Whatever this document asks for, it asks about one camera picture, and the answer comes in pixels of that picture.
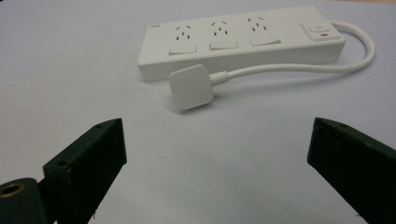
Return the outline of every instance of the power outlet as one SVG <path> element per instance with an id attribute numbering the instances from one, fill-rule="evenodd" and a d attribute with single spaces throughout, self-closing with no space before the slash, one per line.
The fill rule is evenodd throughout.
<path id="1" fill-rule="evenodd" d="M 209 73 L 269 63 L 333 63 L 345 39 L 314 7 L 150 25 L 138 66 L 145 81 L 202 64 Z"/>

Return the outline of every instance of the white plug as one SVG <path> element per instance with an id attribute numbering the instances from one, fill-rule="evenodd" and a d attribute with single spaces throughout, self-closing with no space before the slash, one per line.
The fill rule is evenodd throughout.
<path id="1" fill-rule="evenodd" d="M 179 109 L 187 110 L 212 102 L 213 86 L 229 80 L 227 72 L 209 75 L 207 69 L 197 64 L 176 72 L 169 77 L 169 86 Z"/>

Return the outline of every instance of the white surface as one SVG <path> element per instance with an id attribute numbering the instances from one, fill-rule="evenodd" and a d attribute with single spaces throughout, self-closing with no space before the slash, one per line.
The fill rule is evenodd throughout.
<path id="1" fill-rule="evenodd" d="M 318 23 L 328 32 L 308 30 Z M 212 74 L 271 63 L 334 63 L 344 44 L 315 7 L 286 7 L 151 24 L 138 64 L 144 80 L 166 80 L 195 64 Z"/>
<path id="2" fill-rule="evenodd" d="M 244 77 L 187 113 L 167 82 L 138 72 L 149 24 L 306 5 L 364 29 L 374 63 L 348 76 Z M 91 223 L 365 223 L 306 154 L 315 117 L 396 147 L 395 10 L 319 0 L 3 1 L 0 182 L 41 179 L 42 165 L 93 124 L 122 117 L 129 160 Z M 338 64 L 358 62 L 362 44 L 344 36 Z"/>

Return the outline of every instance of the electrical socket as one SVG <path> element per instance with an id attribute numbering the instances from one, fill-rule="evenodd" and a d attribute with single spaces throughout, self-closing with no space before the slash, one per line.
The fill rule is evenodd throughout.
<path id="1" fill-rule="evenodd" d="M 314 7 L 150 25 L 138 66 L 145 81 L 202 64 L 209 73 L 268 63 L 334 63 L 345 39 Z"/>

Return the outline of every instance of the power plug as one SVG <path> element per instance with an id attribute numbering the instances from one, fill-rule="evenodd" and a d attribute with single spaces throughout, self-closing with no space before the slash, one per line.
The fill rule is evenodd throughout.
<path id="1" fill-rule="evenodd" d="M 154 81 L 196 64 L 211 74 L 270 63 L 333 63 L 344 44 L 314 7 L 294 7 L 150 25 L 138 66 L 145 81 Z"/>
<path id="2" fill-rule="evenodd" d="M 169 86 L 177 107 L 187 110 L 209 104 L 215 96 L 212 87 L 228 80 L 227 72 L 209 75 L 203 65 L 197 64 L 173 72 L 169 77 Z"/>

